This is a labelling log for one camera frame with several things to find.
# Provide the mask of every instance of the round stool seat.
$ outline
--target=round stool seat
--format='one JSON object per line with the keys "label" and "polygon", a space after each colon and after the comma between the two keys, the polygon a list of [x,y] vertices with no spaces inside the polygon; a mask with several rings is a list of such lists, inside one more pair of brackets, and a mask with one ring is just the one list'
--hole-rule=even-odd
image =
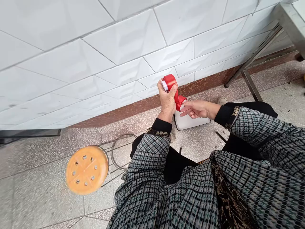
{"label": "round stool seat", "polygon": [[81,148],[68,162],[67,185],[76,194],[92,193],[102,186],[108,169],[107,156],[100,147],[91,145]]}

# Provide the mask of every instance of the black pants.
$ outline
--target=black pants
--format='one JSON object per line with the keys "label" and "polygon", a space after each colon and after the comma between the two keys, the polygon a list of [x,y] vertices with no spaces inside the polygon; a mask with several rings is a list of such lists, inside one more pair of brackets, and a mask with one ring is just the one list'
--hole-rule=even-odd
{"label": "black pants", "polygon": [[[246,102],[246,103],[227,103],[225,106],[228,107],[247,107],[252,110],[258,110],[261,113],[267,114],[269,116],[277,118],[278,114],[273,110],[273,108],[264,102]],[[144,134],[137,137],[132,144],[132,151],[130,157],[132,158],[138,144],[143,138]],[[229,139],[225,146],[222,149],[223,151],[227,151],[230,153],[234,153],[243,157],[247,157],[252,160],[262,160],[258,150],[248,143],[243,141],[242,139],[230,134]],[[169,147],[169,152],[166,158],[166,164],[164,168],[164,180],[166,184],[174,184],[178,180],[180,180],[182,171],[185,167],[191,166],[195,167],[198,163],[182,156],[176,150],[174,150],[171,146]]]}

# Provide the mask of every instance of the plaid jacket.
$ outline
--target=plaid jacket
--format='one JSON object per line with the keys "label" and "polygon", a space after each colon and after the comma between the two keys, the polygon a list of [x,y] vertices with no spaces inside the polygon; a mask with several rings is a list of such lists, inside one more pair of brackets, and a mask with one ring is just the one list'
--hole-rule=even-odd
{"label": "plaid jacket", "polygon": [[[260,228],[305,228],[305,129],[241,107],[230,132],[259,148],[262,163],[215,150],[226,178]],[[170,140],[145,134],[116,191],[108,228],[220,228],[211,160],[165,185]]]}

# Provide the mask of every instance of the shoe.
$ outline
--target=shoe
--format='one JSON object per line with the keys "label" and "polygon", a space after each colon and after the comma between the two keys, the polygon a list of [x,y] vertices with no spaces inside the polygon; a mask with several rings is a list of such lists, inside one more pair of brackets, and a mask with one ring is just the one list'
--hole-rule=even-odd
{"label": "shoe", "polygon": [[217,101],[217,104],[219,105],[225,105],[228,102],[228,100],[224,97],[220,97]]}
{"label": "shoe", "polygon": [[170,133],[170,140],[171,143],[173,143],[176,140],[176,136],[172,132]]}

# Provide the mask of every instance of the brown baseboard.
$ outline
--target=brown baseboard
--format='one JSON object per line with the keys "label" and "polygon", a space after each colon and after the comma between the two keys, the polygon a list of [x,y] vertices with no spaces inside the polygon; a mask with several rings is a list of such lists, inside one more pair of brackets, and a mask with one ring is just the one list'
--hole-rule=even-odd
{"label": "brown baseboard", "polygon": [[[276,57],[276,55],[279,55],[280,52],[288,52],[284,56],[279,56],[273,60],[268,61],[268,59],[272,59]],[[249,69],[250,74],[254,74],[260,71],[263,71],[265,69],[283,64],[285,62],[294,60],[295,58],[295,52],[293,52],[292,48],[288,48],[273,54],[270,54],[266,57],[262,57],[257,59],[253,63],[253,67]],[[214,75],[210,75],[208,77],[205,77],[200,80],[196,80],[194,82],[191,82],[189,84],[180,86],[178,88],[179,94],[183,95],[184,97],[188,97],[193,94],[197,94],[202,91],[206,91],[208,89],[220,86],[222,84],[225,84],[229,78],[238,70],[240,66],[236,66],[233,68],[230,68],[228,70],[219,72]],[[70,126],[69,128],[90,128],[90,127],[102,127],[105,125],[108,125],[110,123],[128,118],[130,116],[142,113],[144,111],[159,107],[160,104],[160,98],[159,95],[155,95],[152,97],[149,97],[147,99],[140,100],[138,102],[135,102],[133,104],[129,104],[127,106],[118,108],[116,110],[110,111],[108,113],[96,116],[94,118],[85,120],[83,122],[74,124]]]}

